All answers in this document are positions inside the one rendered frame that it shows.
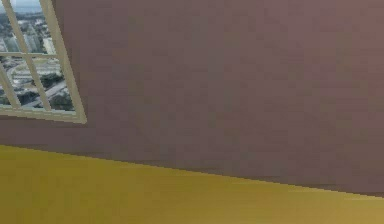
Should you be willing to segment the cream framed window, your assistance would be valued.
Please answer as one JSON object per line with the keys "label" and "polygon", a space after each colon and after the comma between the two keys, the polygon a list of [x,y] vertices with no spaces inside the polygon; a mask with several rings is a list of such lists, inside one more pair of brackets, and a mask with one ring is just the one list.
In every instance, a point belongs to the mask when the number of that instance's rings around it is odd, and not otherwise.
{"label": "cream framed window", "polygon": [[0,0],[0,115],[87,122],[52,0]]}

